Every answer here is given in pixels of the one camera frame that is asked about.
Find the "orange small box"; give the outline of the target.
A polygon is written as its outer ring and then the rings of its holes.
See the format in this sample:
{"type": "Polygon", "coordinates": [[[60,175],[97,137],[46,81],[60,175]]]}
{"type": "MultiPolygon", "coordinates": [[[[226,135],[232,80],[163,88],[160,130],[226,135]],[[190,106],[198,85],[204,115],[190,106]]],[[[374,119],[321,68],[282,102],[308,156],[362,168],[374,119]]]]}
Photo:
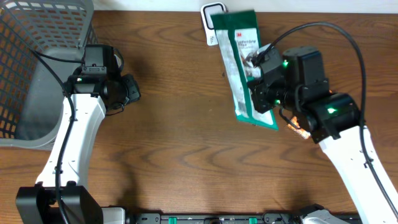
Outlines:
{"type": "Polygon", "coordinates": [[[287,126],[304,139],[308,139],[311,134],[299,126],[296,116],[293,116],[288,122],[287,126]]]}

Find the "green 3M package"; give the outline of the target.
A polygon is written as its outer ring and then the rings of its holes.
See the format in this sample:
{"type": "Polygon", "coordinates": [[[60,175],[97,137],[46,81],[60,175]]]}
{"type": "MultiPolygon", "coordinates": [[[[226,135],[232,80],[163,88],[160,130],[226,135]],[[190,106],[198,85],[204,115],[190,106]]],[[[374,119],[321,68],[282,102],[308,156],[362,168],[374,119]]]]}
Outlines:
{"type": "Polygon", "coordinates": [[[251,11],[214,14],[211,16],[225,71],[233,95],[238,121],[277,130],[272,111],[255,110],[248,83],[262,77],[246,58],[261,48],[256,13],[251,11]]]}

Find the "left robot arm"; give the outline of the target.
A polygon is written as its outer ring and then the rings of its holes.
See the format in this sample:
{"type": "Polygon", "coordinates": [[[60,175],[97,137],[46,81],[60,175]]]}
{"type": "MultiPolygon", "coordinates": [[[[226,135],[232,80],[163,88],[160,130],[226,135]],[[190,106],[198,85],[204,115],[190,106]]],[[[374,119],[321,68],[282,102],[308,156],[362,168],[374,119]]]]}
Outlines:
{"type": "Polygon", "coordinates": [[[63,111],[49,159],[32,187],[20,187],[16,207],[23,223],[127,223],[126,209],[101,207],[87,189],[96,134],[107,116],[139,101],[139,86],[122,75],[117,48],[86,45],[78,67],[62,82],[38,51],[33,54],[56,79],[64,95],[63,111]]]}

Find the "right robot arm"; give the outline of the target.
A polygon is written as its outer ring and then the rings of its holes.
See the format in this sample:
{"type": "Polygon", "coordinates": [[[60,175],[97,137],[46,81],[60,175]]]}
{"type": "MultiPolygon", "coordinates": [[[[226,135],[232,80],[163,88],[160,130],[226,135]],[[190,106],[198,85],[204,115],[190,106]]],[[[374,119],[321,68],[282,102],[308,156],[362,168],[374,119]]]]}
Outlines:
{"type": "Polygon", "coordinates": [[[361,112],[347,93],[330,91],[316,47],[280,54],[264,46],[248,55],[262,78],[248,83],[254,109],[291,111],[339,173],[363,223],[397,223],[397,191],[384,170],[361,112]]]}

